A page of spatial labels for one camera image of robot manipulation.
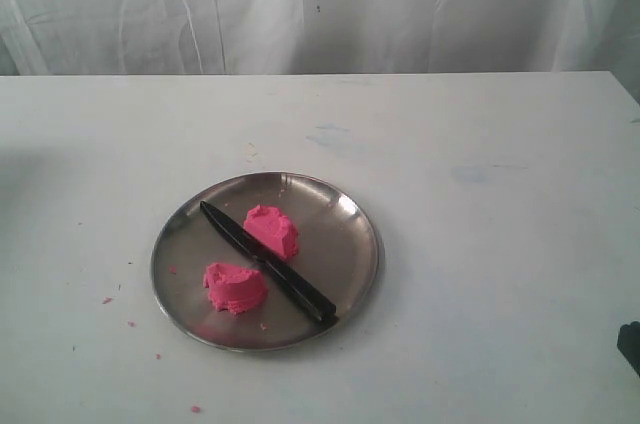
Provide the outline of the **black kitchen knife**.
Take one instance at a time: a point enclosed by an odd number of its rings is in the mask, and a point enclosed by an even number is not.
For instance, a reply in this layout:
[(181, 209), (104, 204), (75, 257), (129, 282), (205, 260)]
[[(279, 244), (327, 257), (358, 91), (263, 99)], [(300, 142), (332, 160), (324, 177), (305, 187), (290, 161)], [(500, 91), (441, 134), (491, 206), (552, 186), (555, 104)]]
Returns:
[(199, 207), (218, 234), (238, 252), (266, 270), (285, 295), (308, 317), (321, 324), (328, 324), (337, 318), (336, 306), (324, 294), (240, 224), (206, 201), (201, 201)]

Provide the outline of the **white backdrop curtain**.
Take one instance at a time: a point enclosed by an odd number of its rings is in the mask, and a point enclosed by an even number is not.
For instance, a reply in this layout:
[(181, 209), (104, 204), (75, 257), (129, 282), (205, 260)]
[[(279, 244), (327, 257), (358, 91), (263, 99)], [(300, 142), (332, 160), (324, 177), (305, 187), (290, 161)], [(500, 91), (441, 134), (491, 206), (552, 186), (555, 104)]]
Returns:
[(639, 76), (639, 0), (1, 0), (22, 75), (495, 72)]

